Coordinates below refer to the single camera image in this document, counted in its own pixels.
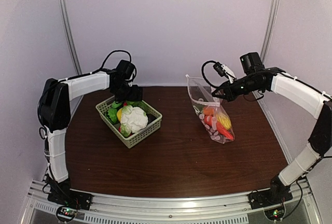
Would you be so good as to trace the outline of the round circuit board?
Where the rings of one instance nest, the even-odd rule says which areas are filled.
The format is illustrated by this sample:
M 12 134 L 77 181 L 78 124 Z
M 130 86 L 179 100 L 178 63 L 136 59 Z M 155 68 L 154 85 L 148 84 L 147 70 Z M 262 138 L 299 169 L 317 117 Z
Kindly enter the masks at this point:
M 70 222 L 75 219 L 77 211 L 67 206 L 59 206 L 56 210 L 56 217 L 61 222 Z
M 285 208 L 275 207 L 275 208 L 264 209 L 264 215 L 269 221 L 277 222 L 284 218 Z

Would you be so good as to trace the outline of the red orange toy carrot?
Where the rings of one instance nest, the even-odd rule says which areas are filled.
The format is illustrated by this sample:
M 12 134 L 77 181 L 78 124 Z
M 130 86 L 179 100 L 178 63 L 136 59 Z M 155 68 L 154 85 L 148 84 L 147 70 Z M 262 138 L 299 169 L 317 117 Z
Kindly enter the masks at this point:
M 221 141 L 221 136 L 231 141 L 234 140 L 233 135 L 215 117 L 204 116 L 203 122 L 205 128 L 212 133 L 210 137 L 215 141 Z

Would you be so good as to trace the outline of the white toy cauliflower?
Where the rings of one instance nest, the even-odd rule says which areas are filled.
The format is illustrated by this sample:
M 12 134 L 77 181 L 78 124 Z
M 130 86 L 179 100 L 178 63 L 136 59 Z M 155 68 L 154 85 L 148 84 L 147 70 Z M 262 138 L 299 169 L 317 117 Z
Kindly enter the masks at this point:
M 120 133 L 128 138 L 131 134 L 138 133 L 148 125 L 148 117 L 143 109 L 131 105 L 121 109 Z

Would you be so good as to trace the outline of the left aluminium frame post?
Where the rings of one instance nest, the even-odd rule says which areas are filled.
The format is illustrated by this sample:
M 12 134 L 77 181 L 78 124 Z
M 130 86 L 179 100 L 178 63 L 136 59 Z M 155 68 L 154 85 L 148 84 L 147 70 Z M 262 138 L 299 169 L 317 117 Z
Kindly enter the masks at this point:
M 78 59 L 74 39 L 73 39 L 73 34 L 72 34 L 72 29 L 70 25 L 70 18 L 68 16 L 68 11 L 67 11 L 67 5 L 66 5 L 66 0 L 58 0 L 59 1 L 59 6 L 60 6 L 60 13 L 62 17 L 62 22 L 63 22 L 63 27 L 64 27 L 64 33 L 65 33 L 65 39 L 67 42 L 68 50 L 70 53 L 70 57 L 72 60 L 72 64 L 75 70 L 76 75 L 71 76 L 70 79 L 77 79 L 83 75 L 80 62 Z

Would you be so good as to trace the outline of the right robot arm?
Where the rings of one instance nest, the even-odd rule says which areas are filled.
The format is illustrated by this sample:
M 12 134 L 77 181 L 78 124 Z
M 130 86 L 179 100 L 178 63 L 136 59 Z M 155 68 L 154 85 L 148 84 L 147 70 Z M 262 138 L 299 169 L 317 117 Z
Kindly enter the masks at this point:
M 285 114 L 282 132 L 287 137 L 307 138 L 291 162 L 275 176 L 266 200 L 277 204 L 297 179 L 309 174 L 331 150 L 331 95 L 305 83 L 278 67 L 265 67 L 257 52 L 240 57 L 244 76 L 237 78 L 225 64 L 213 62 L 213 69 L 226 81 L 214 87 L 212 95 L 228 102 L 251 92 L 270 92 L 281 100 Z

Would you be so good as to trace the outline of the green toy lime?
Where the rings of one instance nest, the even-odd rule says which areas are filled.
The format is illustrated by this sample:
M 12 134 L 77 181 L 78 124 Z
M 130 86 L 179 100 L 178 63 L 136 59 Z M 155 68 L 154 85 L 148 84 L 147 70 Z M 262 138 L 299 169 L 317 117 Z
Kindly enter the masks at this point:
M 126 101 L 127 105 L 131 105 L 133 107 L 139 106 L 142 101 Z

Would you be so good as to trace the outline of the front aluminium rail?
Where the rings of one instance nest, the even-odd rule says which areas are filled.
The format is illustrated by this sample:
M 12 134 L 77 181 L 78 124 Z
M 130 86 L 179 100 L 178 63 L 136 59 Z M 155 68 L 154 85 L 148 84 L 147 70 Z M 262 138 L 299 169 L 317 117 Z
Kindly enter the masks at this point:
M 63 223 L 56 218 L 60 204 L 47 200 L 41 182 L 33 181 L 19 223 Z M 251 208 L 249 192 L 194 198 L 133 198 L 92 193 L 89 210 L 78 210 L 68 223 L 323 223 L 310 186 L 291 187 L 293 199 L 282 204 Z M 289 215 L 270 220 L 272 209 L 285 207 Z

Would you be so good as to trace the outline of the clear zip top bag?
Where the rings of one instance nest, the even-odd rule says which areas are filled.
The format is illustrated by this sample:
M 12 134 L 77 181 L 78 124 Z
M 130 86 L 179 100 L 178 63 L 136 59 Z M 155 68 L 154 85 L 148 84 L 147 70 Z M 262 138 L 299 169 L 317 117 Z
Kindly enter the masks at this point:
M 185 77 L 192 107 L 210 139 L 221 144 L 233 142 L 235 135 L 231 120 L 222 106 L 222 100 L 212 96 L 212 86 L 203 78 L 188 74 Z

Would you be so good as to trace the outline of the left round circuit board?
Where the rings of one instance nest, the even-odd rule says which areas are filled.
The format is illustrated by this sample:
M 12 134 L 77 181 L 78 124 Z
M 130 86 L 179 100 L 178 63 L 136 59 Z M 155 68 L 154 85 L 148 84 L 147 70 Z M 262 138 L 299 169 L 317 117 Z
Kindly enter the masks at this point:
M 70 222 L 75 219 L 77 211 L 67 206 L 59 206 L 56 210 L 56 217 L 61 222 Z

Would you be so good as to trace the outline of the striped green toy watermelon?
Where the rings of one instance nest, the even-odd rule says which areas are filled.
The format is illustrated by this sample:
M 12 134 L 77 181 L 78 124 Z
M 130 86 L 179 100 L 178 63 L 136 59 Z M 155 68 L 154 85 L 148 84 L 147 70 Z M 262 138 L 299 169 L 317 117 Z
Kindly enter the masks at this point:
M 117 112 L 118 110 L 116 108 L 109 108 L 105 113 L 105 117 L 109 120 L 111 124 L 118 123 Z

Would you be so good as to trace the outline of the aluminium frame post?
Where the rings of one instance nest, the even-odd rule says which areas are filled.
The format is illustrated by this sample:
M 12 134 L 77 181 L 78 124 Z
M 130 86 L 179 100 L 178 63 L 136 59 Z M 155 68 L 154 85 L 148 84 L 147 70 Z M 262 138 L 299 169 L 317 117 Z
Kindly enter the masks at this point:
M 66 0 L 58 0 L 59 1 L 59 6 L 60 6 L 60 13 L 62 17 L 62 22 L 63 22 L 63 27 L 64 27 L 64 33 L 65 33 L 65 39 L 67 42 L 68 50 L 70 53 L 70 57 L 72 60 L 72 64 L 75 70 L 76 75 L 71 76 L 70 79 L 77 79 L 83 75 L 80 62 L 78 59 L 74 39 L 73 39 L 73 34 L 72 34 L 72 29 L 70 25 L 70 18 L 68 16 L 68 11 L 67 11 L 67 5 L 66 5 Z
M 263 64 L 265 64 L 269 52 L 269 47 L 272 41 L 272 35 L 279 11 L 279 6 L 280 6 L 280 0 L 271 0 L 266 31 L 260 52 L 260 58 Z

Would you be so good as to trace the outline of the right aluminium frame post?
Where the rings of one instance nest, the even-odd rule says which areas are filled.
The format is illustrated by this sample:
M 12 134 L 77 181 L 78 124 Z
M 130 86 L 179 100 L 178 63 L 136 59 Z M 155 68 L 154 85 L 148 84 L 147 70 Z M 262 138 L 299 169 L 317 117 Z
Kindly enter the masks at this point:
M 279 6 L 280 6 L 280 0 L 271 0 L 266 31 L 260 52 L 260 58 L 263 64 L 265 64 L 269 52 L 269 47 L 272 41 L 272 35 L 279 11 Z

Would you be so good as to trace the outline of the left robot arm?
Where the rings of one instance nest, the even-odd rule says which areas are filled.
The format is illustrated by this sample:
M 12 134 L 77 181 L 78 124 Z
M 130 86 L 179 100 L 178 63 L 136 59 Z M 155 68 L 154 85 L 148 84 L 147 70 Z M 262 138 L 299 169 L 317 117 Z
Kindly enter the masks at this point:
M 66 168 L 65 135 L 72 118 L 70 103 L 77 97 L 108 89 L 116 102 L 141 100 L 143 89 L 131 85 L 137 75 L 131 61 L 121 60 L 116 68 L 100 67 L 95 71 L 67 77 L 50 78 L 38 102 L 37 116 L 41 124 L 40 135 L 45 140 L 45 157 L 48 163 L 48 176 L 54 196 L 63 205 L 75 200 L 70 190 L 70 179 Z

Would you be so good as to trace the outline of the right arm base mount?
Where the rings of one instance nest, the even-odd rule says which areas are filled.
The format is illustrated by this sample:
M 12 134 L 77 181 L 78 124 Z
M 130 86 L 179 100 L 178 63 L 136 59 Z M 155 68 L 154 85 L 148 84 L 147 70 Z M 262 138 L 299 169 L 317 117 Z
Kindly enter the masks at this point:
M 277 204 L 282 204 L 284 201 L 293 199 L 290 185 L 284 185 L 278 176 L 275 176 L 270 181 L 270 188 L 262 191 L 253 190 L 248 199 L 251 209 L 264 208 Z

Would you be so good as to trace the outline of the yellow orange toy fruit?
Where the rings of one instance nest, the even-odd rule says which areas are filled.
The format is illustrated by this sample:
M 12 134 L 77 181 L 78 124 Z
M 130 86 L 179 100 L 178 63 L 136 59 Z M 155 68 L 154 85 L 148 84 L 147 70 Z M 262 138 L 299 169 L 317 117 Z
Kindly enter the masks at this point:
M 122 108 L 120 108 L 118 111 L 117 111 L 117 119 L 118 121 L 121 121 L 121 116 L 122 116 Z

